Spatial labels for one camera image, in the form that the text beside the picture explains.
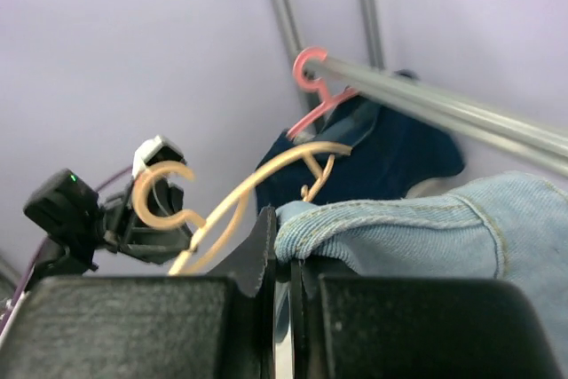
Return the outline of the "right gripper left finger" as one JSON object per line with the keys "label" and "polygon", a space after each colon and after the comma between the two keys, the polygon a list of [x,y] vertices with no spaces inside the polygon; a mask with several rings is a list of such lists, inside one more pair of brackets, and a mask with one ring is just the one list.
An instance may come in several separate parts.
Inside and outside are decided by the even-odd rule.
{"label": "right gripper left finger", "polygon": [[276,216],[208,274],[37,284],[1,345],[4,378],[272,378]]}

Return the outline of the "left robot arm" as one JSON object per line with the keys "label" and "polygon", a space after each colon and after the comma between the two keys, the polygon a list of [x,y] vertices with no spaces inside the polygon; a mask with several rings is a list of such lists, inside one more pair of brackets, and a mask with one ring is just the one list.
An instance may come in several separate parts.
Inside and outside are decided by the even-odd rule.
{"label": "left robot arm", "polygon": [[69,169],[52,175],[32,193],[24,214],[47,233],[34,262],[32,278],[96,271],[97,250],[162,265],[189,247],[186,225],[172,230],[151,228],[139,219],[131,196],[134,183],[99,203],[99,194]]}

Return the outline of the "dark blue denim skirt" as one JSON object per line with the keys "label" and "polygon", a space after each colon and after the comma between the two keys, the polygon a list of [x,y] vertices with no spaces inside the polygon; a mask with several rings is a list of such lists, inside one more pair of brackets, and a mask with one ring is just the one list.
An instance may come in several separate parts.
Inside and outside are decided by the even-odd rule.
{"label": "dark blue denim skirt", "polygon": [[449,134],[362,96],[339,105],[315,135],[289,139],[280,134],[261,162],[320,141],[350,146],[351,154],[336,157],[327,183],[313,200],[316,205],[402,199],[426,180],[451,178],[465,168],[462,151]]}

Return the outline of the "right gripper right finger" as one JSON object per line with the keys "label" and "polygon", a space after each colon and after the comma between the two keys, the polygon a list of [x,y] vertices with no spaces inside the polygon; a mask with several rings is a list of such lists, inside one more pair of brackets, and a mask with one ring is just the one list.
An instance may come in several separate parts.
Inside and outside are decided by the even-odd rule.
{"label": "right gripper right finger", "polygon": [[535,312],[497,280],[361,277],[290,266],[297,378],[558,378]]}

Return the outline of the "pink plastic hanger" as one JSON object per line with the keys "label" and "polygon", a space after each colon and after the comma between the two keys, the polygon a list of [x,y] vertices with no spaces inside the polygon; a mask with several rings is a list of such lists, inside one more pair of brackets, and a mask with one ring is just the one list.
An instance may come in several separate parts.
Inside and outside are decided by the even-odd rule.
{"label": "pink plastic hanger", "polygon": [[292,68],[292,75],[302,90],[317,94],[319,103],[306,116],[288,130],[288,139],[294,139],[298,134],[312,125],[325,113],[358,94],[357,90],[353,88],[346,88],[341,93],[333,95],[322,77],[309,79],[306,76],[304,66],[309,60],[323,62],[326,58],[327,51],[320,47],[305,48],[296,57]]}

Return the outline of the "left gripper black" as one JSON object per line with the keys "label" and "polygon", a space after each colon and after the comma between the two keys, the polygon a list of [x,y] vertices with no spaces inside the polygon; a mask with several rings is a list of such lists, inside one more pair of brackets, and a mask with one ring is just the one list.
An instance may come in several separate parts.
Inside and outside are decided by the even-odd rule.
{"label": "left gripper black", "polygon": [[[156,230],[146,225],[134,211],[130,196],[133,184],[109,196],[101,205],[101,243],[112,253],[121,253],[145,263],[163,265],[187,249],[193,232],[187,225],[171,230]],[[181,210],[184,190],[163,178],[147,196],[147,206],[157,217]]]}

